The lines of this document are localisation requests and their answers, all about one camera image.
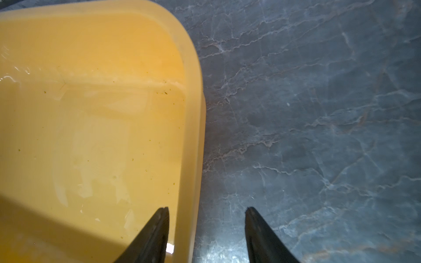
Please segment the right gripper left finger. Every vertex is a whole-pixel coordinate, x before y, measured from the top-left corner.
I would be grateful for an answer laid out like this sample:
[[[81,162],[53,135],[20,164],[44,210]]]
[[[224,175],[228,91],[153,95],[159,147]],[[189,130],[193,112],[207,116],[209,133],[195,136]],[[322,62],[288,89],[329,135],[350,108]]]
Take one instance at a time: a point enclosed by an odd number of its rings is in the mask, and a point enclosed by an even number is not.
[[[169,209],[159,208],[115,263],[164,263],[169,235]]]

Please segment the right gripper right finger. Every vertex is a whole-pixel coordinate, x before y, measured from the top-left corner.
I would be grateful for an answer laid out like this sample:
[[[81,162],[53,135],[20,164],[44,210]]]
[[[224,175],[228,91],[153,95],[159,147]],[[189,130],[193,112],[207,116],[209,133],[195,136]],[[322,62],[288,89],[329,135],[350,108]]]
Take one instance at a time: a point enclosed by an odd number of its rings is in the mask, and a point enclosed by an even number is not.
[[[299,263],[254,207],[245,212],[244,230],[250,263]]]

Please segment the yellow plastic storage box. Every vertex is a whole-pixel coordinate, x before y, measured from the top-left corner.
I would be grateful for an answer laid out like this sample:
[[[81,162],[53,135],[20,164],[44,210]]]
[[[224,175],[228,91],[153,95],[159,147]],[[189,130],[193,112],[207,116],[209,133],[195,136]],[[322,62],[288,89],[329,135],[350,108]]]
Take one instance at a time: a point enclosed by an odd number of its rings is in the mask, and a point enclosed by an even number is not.
[[[1,13],[1,262],[112,263],[161,207],[192,261],[206,102],[195,47],[150,1]]]

